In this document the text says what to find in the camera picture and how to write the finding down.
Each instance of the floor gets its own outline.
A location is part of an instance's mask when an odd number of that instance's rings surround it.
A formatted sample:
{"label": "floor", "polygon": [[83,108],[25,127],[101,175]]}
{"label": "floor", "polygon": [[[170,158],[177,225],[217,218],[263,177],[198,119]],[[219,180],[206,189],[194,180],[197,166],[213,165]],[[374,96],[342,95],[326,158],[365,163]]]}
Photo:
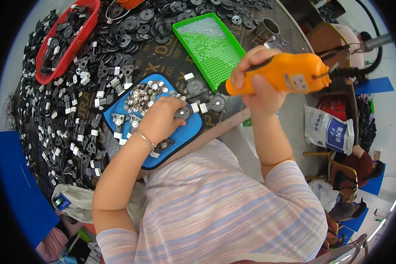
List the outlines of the floor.
{"label": "floor", "polygon": [[[315,176],[325,157],[303,156],[303,152],[316,151],[315,145],[304,140],[304,105],[316,106],[318,99],[302,93],[289,94],[279,110],[279,119],[283,130],[290,141],[296,163],[304,176]],[[236,127],[221,136],[222,141],[238,158],[239,165],[245,174],[263,181],[260,162],[256,155],[252,127]]]}

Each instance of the green perforated grid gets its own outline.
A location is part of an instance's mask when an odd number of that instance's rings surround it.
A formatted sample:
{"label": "green perforated grid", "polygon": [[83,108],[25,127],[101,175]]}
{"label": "green perforated grid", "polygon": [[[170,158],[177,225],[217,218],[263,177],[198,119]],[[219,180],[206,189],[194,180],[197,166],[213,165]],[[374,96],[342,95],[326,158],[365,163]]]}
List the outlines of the green perforated grid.
{"label": "green perforated grid", "polygon": [[[182,34],[177,30],[207,17],[214,18],[225,37],[206,35],[205,29],[199,33]],[[232,70],[245,55],[239,42],[214,13],[176,23],[173,29],[213,91],[216,91],[218,86],[230,77]]]}

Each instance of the black hose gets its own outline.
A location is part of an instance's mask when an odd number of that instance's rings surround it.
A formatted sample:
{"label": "black hose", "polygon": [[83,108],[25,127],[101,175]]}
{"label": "black hose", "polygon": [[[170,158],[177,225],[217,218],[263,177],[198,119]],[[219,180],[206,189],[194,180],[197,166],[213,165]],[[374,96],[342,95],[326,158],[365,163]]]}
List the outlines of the black hose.
{"label": "black hose", "polygon": [[[375,20],[372,17],[372,14],[370,13],[368,8],[360,0],[355,0],[355,1],[357,3],[359,3],[362,6],[362,8],[364,8],[365,12],[367,13],[369,18],[371,19],[372,25],[374,26],[375,33],[379,37],[380,36],[380,32],[378,31],[377,24],[375,23]],[[378,48],[378,54],[377,54],[377,58],[375,59],[375,62],[371,66],[369,66],[368,68],[359,70],[360,71],[360,75],[366,75],[366,74],[369,74],[370,72],[374,71],[378,67],[378,65],[380,64],[382,55],[383,55],[383,47],[380,46]]]}

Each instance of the table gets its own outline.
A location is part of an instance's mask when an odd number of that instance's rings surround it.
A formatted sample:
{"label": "table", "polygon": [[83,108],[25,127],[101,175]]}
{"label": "table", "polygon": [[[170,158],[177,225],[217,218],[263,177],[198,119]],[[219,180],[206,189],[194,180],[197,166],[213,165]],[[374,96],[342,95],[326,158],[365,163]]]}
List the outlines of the table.
{"label": "table", "polygon": [[[264,9],[264,11],[259,11],[252,8],[250,12],[254,14],[254,18],[249,18],[249,20],[268,17],[278,24],[280,34],[277,36],[275,42],[270,43],[270,48],[276,48],[288,53],[313,52],[305,35],[293,20],[290,13],[279,1],[275,0],[273,9],[267,8]],[[234,25],[229,18],[223,19],[223,22],[236,37],[244,50],[248,51],[254,46],[262,44],[255,42],[255,34],[244,25]],[[287,47],[281,44],[282,39],[288,42]],[[158,73],[163,75],[180,93],[183,93],[186,85],[183,79],[185,74],[192,72],[195,74],[195,77],[204,80],[195,63],[173,33],[170,35],[169,42],[164,45],[159,45],[155,41],[142,43],[139,50],[133,54],[133,57],[135,58],[135,65],[138,66],[138,69],[133,73],[135,84],[145,76]],[[90,108],[93,106],[94,99],[95,92],[85,92],[78,99],[77,116],[80,119],[88,120],[93,118],[94,115],[90,113]],[[173,155],[165,164],[184,156],[206,142],[222,135],[232,127],[250,118],[250,113],[240,97],[226,97],[225,112],[208,112],[202,115],[202,118],[204,120],[203,133],[196,140]],[[35,127],[32,127],[32,133],[27,133],[27,137],[32,142],[38,141]],[[104,122],[102,123],[102,132],[97,139],[97,148],[106,150],[110,158],[120,149],[118,141],[113,137]],[[38,185],[44,196],[50,200],[53,187],[48,182],[47,177],[41,176],[47,175],[47,165],[41,158],[36,159],[36,162],[39,167],[38,174],[40,175]],[[138,177],[146,174],[147,172],[141,171]],[[93,190],[95,189],[97,181],[98,177],[93,177],[91,180],[89,180],[88,177],[84,177],[85,186]]]}

